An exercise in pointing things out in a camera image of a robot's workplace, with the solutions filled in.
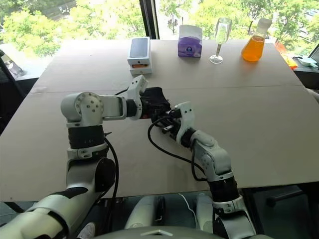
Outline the white box with orange label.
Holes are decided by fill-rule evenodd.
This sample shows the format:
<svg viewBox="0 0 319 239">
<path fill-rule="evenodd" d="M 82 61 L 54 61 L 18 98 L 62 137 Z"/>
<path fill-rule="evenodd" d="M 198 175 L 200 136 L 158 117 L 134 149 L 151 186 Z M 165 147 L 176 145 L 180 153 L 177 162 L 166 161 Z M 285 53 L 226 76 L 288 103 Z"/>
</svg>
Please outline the white box with orange label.
<svg viewBox="0 0 319 239">
<path fill-rule="evenodd" d="M 130 65 L 130 73 L 132 76 L 147 75 L 153 72 L 151 64 L 134 64 Z"/>
</svg>

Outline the flask with orange liquid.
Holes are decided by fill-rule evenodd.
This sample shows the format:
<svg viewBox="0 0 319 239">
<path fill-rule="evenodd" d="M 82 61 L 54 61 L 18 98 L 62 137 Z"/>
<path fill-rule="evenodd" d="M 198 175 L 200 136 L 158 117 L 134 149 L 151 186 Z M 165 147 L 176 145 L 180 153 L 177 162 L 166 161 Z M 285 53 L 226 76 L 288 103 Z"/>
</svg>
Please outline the flask with orange liquid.
<svg viewBox="0 0 319 239">
<path fill-rule="evenodd" d="M 259 19 L 254 34 L 242 49 L 241 56 L 244 60 L 248 62 L 257 62 L 260 60 L 263 54 L 267 31 L 271 24 L 272 21 L 269 19 Z"/>
</svg>

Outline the black side desk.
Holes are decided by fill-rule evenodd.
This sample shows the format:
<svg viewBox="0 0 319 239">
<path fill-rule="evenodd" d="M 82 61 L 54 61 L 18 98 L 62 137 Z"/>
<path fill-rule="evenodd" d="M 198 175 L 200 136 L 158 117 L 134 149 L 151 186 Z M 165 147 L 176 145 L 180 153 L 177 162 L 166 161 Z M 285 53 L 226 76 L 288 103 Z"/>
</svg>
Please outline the black side desk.
<svg viewBox="0 0 319 239">
<path fill-rule="evenodd" d="M 319 69 L 301 64 L 297 57 L 293 57 L 297 68 L 293 71 L 301 83 L 308 89 L 319 90 Z"/>
</svg>

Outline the pale rounded robot leg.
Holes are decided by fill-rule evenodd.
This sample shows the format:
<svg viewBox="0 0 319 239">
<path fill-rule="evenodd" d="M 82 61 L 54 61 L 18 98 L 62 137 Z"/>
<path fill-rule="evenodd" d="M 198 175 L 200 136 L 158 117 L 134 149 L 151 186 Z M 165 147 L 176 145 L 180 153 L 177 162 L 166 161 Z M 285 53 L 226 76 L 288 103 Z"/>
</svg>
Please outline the pale rounded robot leg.
<svg viewBox="0 0 319 239">
<path fill-rule="evenodd" d="M 155 223 L 158 196 L 144 196 L 134 206 L 124 229 L 150 227 Z"/>
<path fill-rule="evenodd" d="M 196 197 L 196 219 L 200 230 L 213 233 L 212 199 L 206 194 L 198 194 Z"/>
</svg>

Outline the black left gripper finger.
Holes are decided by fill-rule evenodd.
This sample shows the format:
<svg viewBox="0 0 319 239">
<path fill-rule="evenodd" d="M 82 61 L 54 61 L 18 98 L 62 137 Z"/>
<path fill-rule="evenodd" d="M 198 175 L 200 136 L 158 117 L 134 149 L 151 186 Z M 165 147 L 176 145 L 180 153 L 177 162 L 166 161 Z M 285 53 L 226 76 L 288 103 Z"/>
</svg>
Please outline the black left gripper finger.
<svg viewBox="0 0 319 239">
<path fill-rule="evenodd" d="M 169 115 L 170 111 L 171 111 L 171 107 L 160 106 L 154 110 L 154 114 L 156 117 L 165 117 Z"/>
<path fill-rule="evenodd" d="M 163 121 L 164 119 L 166 119 L 166 113 L 156 114 L 156 115 L 152 115 L 152 116 L 151 116 L 151 122 L 152 122 L 152 124 L 161 123 L 161 121 Z"/>
</svg>

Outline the dark window frame post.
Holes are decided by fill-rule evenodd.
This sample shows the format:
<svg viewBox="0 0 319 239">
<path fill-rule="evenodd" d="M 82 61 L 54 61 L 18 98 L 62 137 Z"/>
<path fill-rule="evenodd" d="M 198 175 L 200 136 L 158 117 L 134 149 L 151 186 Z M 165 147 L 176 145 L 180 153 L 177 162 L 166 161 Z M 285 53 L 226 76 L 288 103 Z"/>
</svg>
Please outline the dark window frame post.
<svg viewBox="0 0 319 239">
<path fill-rule="evenodd" d="M 160 40 L 155 0 L 139 0 L 146 36 Z"/>
</svg>

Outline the purple tissue box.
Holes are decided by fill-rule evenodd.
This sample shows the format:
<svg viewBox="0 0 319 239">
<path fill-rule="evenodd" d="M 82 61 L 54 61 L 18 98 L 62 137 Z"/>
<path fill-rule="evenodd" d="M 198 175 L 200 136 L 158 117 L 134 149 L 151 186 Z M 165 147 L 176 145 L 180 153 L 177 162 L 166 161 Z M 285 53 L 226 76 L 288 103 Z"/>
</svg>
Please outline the purple tissue box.
<svg viewBox="0 0 319 239">
<path fill-rule="evenodd" d="M 177 44 L 179 57 L 200 58 L 202 52 L 202 29 L 193 25 L 180 25 Z"/>
</svg>

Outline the white phone box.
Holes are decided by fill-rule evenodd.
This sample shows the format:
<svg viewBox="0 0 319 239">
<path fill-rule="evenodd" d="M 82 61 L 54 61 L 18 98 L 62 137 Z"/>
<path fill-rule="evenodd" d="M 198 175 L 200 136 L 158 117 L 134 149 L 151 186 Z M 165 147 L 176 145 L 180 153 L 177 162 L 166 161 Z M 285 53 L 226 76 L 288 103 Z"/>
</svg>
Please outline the white phone box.
<svg viewBox="0 0 319 239">
<path fill-rule="evenodd" d="M 150 38 L 138 37 L 132 38 L 131 44 L 128 50 L 127 61 L 129 65 L 149 65 L 151 61 L 150 52 Z"/>
</svg>

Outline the grey robot torso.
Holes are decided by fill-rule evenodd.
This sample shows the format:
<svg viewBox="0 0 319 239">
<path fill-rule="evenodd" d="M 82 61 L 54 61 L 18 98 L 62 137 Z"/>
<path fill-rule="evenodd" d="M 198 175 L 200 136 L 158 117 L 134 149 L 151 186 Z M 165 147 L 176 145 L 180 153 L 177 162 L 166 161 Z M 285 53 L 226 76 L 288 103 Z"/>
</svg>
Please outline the grey robot torso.
<svg viewBox="0 0 319 239">
<path fill-rule="evenodd" d="M 122 230 L 96 236 L 94 239 L 274 239 L 266 235 L 247 233 L 231 237 L 225 230 L 148 225 L 141 222 L 125 224 Z"/>
</svg>

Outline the black drawstring pouch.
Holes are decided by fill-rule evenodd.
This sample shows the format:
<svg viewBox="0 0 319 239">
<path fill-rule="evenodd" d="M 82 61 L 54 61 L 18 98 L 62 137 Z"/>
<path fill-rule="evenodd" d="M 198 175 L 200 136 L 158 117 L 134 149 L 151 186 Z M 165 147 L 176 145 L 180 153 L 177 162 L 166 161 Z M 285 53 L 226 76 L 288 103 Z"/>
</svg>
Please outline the black drawstring pouch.
<svg viewBox="0 0 319 239">
<path fill-rule="evenodd" d="M 156 108 L 160 106 L 168 106 L 170 107 L 169 101 L 165 98 L 162 88 L 160 87 L 151 87 L 146 88 L 144 93 L 141 94 L 142 97 L 152 97 L 156 99 Z"/>
</svg>

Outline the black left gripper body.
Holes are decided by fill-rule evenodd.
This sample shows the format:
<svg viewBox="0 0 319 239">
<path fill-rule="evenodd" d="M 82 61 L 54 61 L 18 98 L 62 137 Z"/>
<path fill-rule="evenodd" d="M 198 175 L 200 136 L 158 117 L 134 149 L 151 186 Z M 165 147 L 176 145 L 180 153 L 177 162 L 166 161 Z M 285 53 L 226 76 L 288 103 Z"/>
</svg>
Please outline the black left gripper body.
<svg viewBox="0 0 319 239">
<path fill-rule="evenodd" d="M 155 119 L 156 99 L 152 97 L 142 97 L 142 113 L 140 119 Z"/>
</svg>

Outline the light blue plastic item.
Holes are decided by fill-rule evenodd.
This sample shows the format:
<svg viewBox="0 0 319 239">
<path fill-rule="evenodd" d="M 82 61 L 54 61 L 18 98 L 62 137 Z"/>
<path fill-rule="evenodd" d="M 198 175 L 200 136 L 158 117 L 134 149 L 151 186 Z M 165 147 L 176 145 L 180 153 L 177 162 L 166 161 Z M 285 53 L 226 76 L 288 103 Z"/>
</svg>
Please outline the light blue plastic item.
<svg viewBox="0 0 319 239">
<path fill-rule="evenodd" d="M 317 62 L 312 58 L 309 58 L 307 56 L 299 56 L 298 60 L 303 66 L 318 68 Z"/>
</svg>

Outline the clear champagne glass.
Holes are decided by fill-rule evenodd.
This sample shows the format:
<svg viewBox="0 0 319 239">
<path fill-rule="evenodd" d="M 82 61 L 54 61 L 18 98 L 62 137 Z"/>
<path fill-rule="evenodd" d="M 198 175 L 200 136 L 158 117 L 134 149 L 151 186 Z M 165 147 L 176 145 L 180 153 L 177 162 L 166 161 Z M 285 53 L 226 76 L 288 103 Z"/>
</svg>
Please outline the clear champagne glass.
<svg viewBox="0 0 319 239">
<path fill-rule="evenodd" d="M 231 32 L 232 20 L 227 17 L 220 17 L 216 24 L 215 41 L 217 49 L 215 55 L 210 56 L 209 61 L 213 64 L 221 64 L 223 58 L 220 55 L 222 44 L 226 43 Z"/>
</svg>

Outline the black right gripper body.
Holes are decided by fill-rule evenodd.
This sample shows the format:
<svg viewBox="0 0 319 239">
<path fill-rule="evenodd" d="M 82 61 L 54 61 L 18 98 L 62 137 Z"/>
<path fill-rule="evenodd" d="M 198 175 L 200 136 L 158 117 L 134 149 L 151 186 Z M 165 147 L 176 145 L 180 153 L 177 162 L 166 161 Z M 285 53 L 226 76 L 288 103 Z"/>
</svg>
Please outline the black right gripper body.
<svg viewBox="0 0 319 239">
<path fill-rule="evenodd" d="M 173 140 L 176 140 L 177 133 L 180 129 L 180 120 L 168 116 L 161 116 L 157 120 L 157 127 L 160 128 L 160 131 L 163 134 L 169 135 Z"/>
</svg>

